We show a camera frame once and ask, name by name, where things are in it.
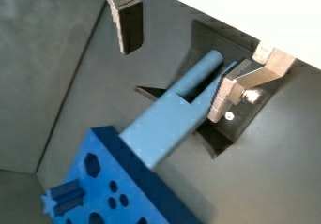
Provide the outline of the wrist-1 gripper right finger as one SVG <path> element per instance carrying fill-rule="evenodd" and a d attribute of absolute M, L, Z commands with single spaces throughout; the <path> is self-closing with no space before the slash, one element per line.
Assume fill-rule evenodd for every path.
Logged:
<path fill-rule="evenodd" d="M 245 59 L 222 79 L 212 98 L 208 119 L 216 123 L 243 97 L 249 103 L 254 103 L 262 93 L 255 87 L 282 78 L 294 60 L 294 56 L 259 42 L 251 60 Z"/>

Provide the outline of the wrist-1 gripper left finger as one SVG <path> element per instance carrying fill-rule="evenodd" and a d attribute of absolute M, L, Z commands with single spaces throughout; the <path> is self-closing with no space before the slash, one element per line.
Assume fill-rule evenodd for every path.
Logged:
<path fill-rule="evenodd" d="M 143 2 L 139 0 L 107 0 L 116 25 L 120 53 L 136 51 L 143 45 Z"/>

